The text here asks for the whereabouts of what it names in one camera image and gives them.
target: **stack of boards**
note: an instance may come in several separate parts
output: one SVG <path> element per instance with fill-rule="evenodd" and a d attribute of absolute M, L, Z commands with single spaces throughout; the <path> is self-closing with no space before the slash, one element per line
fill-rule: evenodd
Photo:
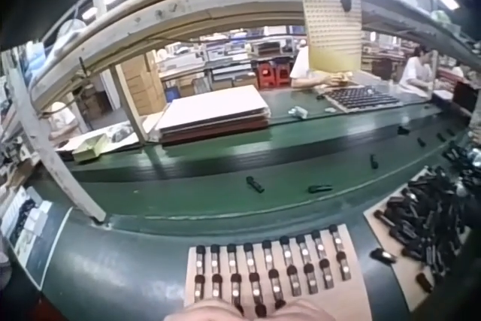
<path fill-rule="evenodd" d="M 173 100 L 157 129 L 163 145 L 174 145 L 265 129 L 270 115 L 257 89 L 241 86 Z"/>

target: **red stool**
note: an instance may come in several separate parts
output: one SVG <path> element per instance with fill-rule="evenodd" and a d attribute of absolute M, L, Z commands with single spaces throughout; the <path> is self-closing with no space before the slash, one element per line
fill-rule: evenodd
<path fill-rule="evenodd" d="M 291 84 L 291 67 L 289 64 L 278 64 L 276 67 L 276 85 L 289 86 Z"/>
<path fill-rule="evenodd" d="M 259 89 L 276 87 L 276 74 L 269 63 L 259 63 L 257 72 L 259 73 Z"/>

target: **red chair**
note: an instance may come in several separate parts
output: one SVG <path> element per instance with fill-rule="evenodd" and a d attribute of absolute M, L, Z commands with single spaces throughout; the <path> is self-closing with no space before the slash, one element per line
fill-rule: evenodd
<path fill-rule="evenodd" d="M 259 89 L 269 89 L 276 87 L 276 74 L 268 62 L 259 63 L 257 66 L 259 74 Z"/>
<path fill-rule="evenodd" d="M 276 66 L 276 85 L 289 86 L 291 84 L 291 67 L 289 64 L 278 64 Z"/>

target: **worker in white shirt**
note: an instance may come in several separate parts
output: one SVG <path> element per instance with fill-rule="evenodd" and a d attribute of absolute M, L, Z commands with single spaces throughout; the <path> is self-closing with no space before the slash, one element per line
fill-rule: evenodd
<path fill-rule="evenodd" d="M 309 47 L 301 42 L 299 53 L 291 70 L 291 87 L 295 89 L 316 89 L 321 91 L 327 86 L 337 85 L 331 74 L 323 71 L 311 71 L 309 67 Z"/>
<path fill-rule="evenodd" d="M 457 75 L 458 77 L 461 77 L 461 78 L 464 78 L 464 72 L 461 68 L 461 62 L 459 61 L 456 61 L 456 65 L 454 66 L 454 68 L 452 69 L 452 73 L 454 75 Z"/>
<path fill-rule="evenodd" d="M 56 101 L 48 110 L 48 123 L 50 125 L 49 139 L 54 144 L 60 144 L 72 137 L 81 135 L 77 118 L 65 103 Z"/>
<path fill-rule="evenodd" d="M 427 91 L 432 87 L 430 61 L 431 53 L 422 45 L 418 46 L 414 50 L 413 56 L 407 60 L 403 75 L 399 80 L 399 89 L 402 92 L 427 97 Z"/>

